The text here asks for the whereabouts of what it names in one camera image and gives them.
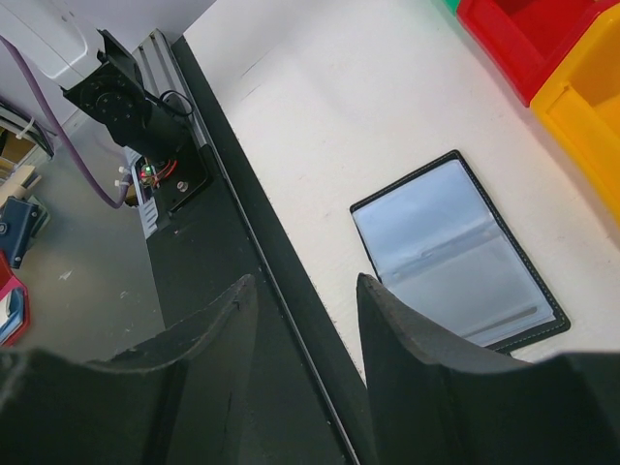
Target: purple cable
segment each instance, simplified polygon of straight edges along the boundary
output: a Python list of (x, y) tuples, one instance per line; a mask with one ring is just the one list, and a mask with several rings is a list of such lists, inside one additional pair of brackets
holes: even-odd
[[(19, 51), (13, 46), (13, 44), (11, 44), (9, 41), (7, 41), (2, 36), (0, 36), (0, 42), (4, 44), (4, 46), (7, 48), (7, 50), (13, 57), (14, 61), (17, 63), (19, 69), (21, 70), (21, 73), (23, 74), (26, 81), (28, 82), (28, 86), (30, 87), (30, 90), (32, 90), (32, 93), (37, 99), (37, 102), (41, 106), (41, 109), (43, 110), (43, 113), (46, 116), (47, 121), (49, 121), (49, 124), (52, 126), (53, 130), (56, 131), (56, 133), (58, 133), (58, 137), (62, 140), (62, 142), (69, 149), (69, 154), (71, 155), (72, 160), (74, 161), (74, 163), (76, 164), (77, 168), (82, 173), (82, 175), (86, 178), (86, 181), (88, 181), (88, 184), (90, 184), (90, 186), (97, 193), (97, 195), (102, 199), (102, 201), (107, 203), (112, 208), (120, 208), (123, 205), (125, 198), (127, 197), (127, 190), (129, 189), (129, 185), (121, 184), (120, 199), (118, 199), (118, 201), (114, 201), (106, 193), (106, 191), (102, 189), (102, 187), (99, 185), (95, 177), (92, 175), (92, 173), (90, 172), (90, 170), (88, 169), (84, 161), (79, 156), (78, 151), (76, 150), (75, 146), (73, 145), (73, 143), (67, 136), (67, 133), (65, 133), (65, 130), (62, 128), (62, 126), (56, 119), (56, 116), (54, 115), (53, 111), (49, 107), (49, 104), (47, 103), (46, 97), (43, 95), (43, 92), (41, 91), (41, 87), (39, 87), (39, 83), (37, 82), (34, 75), (32, 74), (32, 71), (30, 71), (28, 64), (21, 56), (21, 53), (19, 53)], [(131, 183), (131, 175), (130, 174), (126, 175), (121, 182)]]

